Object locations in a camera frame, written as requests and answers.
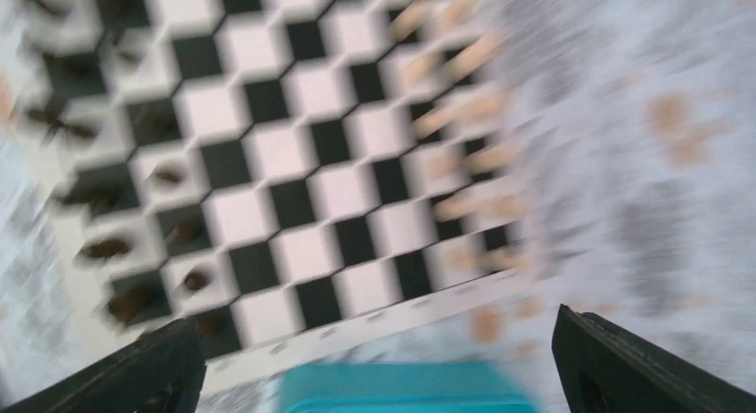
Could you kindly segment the floral patterned table mat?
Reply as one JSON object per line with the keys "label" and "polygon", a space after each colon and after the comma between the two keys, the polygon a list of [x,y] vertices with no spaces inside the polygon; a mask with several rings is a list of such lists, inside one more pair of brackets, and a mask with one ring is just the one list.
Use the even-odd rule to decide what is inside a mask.
{"label": "floral patterned table mat", "polygon": [[[17,134],[21,42],[50,10],[1,0],[4,404],[111,353],[79,337],[50,196]],[[486,361],[565,412],[551,334],[568,305],[753,392],[755,0],[486,0],[482,14],[509,34],[494,71],[514,92],[506,133],[530,204],[522,291],[301,364]],[[271,412],[288,369],[204,385],[198,409]]]}

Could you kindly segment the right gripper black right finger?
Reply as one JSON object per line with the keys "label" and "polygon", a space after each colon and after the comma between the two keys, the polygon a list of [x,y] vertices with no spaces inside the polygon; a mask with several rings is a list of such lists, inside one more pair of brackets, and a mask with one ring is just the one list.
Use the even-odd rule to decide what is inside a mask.
{"label": "right gripper black right finger", "polygon": [[566,305],[551,342],[572,412],[753,412],[755,397],[593,313]]}

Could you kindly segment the teal plastic tray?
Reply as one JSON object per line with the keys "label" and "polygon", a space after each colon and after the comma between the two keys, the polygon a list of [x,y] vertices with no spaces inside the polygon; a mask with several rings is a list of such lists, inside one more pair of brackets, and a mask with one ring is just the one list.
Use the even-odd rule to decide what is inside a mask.
{"label": "teal plastic tray", "polygon": [[276,412],[534,412],[484,362],[307,364],[283,377]]}

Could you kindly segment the light wooden chess pieces row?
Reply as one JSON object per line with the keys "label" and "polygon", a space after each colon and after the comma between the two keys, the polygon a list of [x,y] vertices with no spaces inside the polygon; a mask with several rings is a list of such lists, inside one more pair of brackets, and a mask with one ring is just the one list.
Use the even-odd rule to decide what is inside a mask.
{"label": "light wooden chess pieces row", "polygon": [[430,263],[459,280],[531,264],[530,204],[514,173],[521,148],[506,133],[514,92],[494,71],[509,34],[483,17],[485,2],[410,0],[390,25],[397,39],[418,37],[395,63],[416,142],[407,182],[434,233]]}

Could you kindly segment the black and white chessboard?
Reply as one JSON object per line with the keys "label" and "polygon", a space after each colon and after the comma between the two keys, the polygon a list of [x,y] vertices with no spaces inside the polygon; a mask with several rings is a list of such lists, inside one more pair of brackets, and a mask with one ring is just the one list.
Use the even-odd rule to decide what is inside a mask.
{"label": "black and white chessboard", "polygon": [[429,261],[410,0],[41,1],[17,134],[92,354],[193,317],[213,393],[522,291]]}

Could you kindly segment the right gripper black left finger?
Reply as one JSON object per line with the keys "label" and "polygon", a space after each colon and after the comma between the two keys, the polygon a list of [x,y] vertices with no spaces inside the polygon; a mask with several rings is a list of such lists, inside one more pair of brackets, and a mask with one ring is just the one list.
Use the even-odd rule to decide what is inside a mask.
{"label": "right gripper black left finger", "polygon": [[194,412],[207,370],[196,320],[180,318],[3,412]]}

